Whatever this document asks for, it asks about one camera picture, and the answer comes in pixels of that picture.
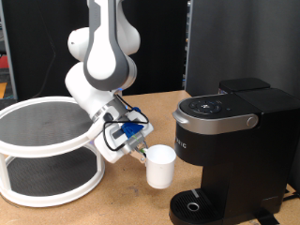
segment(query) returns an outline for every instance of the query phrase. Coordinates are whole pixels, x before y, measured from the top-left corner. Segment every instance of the red object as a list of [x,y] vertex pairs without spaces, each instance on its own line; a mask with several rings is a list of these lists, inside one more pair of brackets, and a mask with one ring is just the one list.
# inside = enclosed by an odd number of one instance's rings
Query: red object
[[2,56],[0,58],[0,68],[8,68],[8,57]]

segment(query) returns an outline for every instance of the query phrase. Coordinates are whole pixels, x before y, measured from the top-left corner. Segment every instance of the cable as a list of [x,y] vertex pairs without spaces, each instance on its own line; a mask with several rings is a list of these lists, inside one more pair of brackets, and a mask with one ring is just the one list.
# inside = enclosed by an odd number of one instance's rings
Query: cable
[[50,41],[50,44],[51,44],[51,47],[52,47],[52,50],[53,50],[53,58],[52,58],[52,60],[51,60],[51,63],[49,64],[49,67],[48,67],[47,71],[46,71],[45,79],[44,79],[44,82],[43,82],[43,84],[42,84],[42,86],[41,86],[39,92],[38,92],[36,95],[34,95],[33,97],[31,97],[31,98],[37,98],[37,97],[39,97],[40,94],[42,93],[42,91],[44,90],[44,88],[45,88],[45,86],[46,86],[46,82],[47,82],[48,77],[49,77],[49,74],[50,74],[50,70],[51,70],[51,68],[52,68],[52,66],[53,66],[53,63],[54,63],[54,61],[55,61],[55,58],[56,58],[56,50],[55,50],[55,47],[54,47],[54,44],[53,44],[53,39],[51,38],[51,36],[50,36],[50,34],[49,34],[49,31],[47,30],[47,26],[46,26],[45,20],[44,20],[44,18],[43,18],[43,15],[42,15],[42,13],[41,13],[41,9],[40,9],[40,7],[39,7],[39,5],[38,5],[38,1],[37,1],[37,0],[36,0],[36,4],[37,4],[37,9],[38,9],[38,12],[39,12],[39,14],[40,14],[41,20],[42,20],[42,22],[43,22],[43,24],[44,24],[46,34],[47,34],[47,36],[48,36],[48,39],[49,39],[49,41]]
[[0,98],[1,100],[5,100],[5,99],[13,99],[13,96],[10,96],[10,97],[3,97],[3,98]]
[[126,105],[128,105],[131,110],[129,110],[129,112],[132,112],[132,111],[135,111],[137,113],[140,113],[145,119],[146,119],[146,122],[143,122],[143,121],[106,121],[103,125],[103,139],[104,139],[104,142],[105,144],[107,145],[107,147],[113,151],[113,152],[116,152],[116,151],[119,151],[121,148],[123,148],[125,145],[122,143],[120,146],[118,146],[117,148],[111,148],[111,146],[109,145],[109,143],[107,142],[107,139],[106,139],[106,135],[105,135],[105,128],[106,128],[106,125],[108,124],[125,124],[125,123],[131,123],[131,124],[149,124],[149,119],[148,117],[142,113],[142,112],[138,112],[136,111],[132,106],[130,106],[127,102],[125,102],[119,95],[116,95],[123,103],[125,103]]

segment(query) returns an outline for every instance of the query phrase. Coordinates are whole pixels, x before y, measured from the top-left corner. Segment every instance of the single-serve coffee machine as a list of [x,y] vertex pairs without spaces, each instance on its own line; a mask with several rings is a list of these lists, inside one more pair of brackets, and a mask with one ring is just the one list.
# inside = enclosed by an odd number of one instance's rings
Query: single-serve coffee machine
[[233,225],[279,211],[299,140],[300,100],[255,87],[179,102],[175,152],[203,170],[201,188],[172,198],[173,224]]

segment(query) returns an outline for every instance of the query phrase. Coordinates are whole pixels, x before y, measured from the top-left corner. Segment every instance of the black wall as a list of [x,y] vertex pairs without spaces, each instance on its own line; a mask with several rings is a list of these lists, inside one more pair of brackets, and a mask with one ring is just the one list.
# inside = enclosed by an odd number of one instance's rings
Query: black wall
[[[86,0],[2,3],[19,100],[38,93],[69,96],[65,77],[77,60],[68,51],[68,36],[88,26]],[[123,4],[142,38],[140,50],[132,55],[138,78],[125,95],[181,89],[187,0],[126,0]]]
[[86,1],[2,0],[2,4],[19,100],[41,89],[42,96],[69,96],[65,77],[77,60],[68,51],[68,36],[87,26]]
[[[300,98],[300,1],[194,0],[187,91],[255,77]],[[290,184],[300,190],[300,151]]]
[[126,0],[124,12],[141,35],[141,48],[130,57],[138,67],[125,95],[182,89],[188,0]]

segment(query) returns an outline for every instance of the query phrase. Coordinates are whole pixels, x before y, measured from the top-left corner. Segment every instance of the coffee maker control panel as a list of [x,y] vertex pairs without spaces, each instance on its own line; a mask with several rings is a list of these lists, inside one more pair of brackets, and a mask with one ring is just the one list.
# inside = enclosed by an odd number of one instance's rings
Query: coffee maker control panel
[[189,104],[189,108],[192,109],[195,113],[204,114],[218,113],[222,109],[220,102],[217,103],[216,101],[210,100],[194,101]]
[[235,94],[191,97],[183,100],[179,108],[189,116],[203,119],[221,119],[261,113],[259,109]]

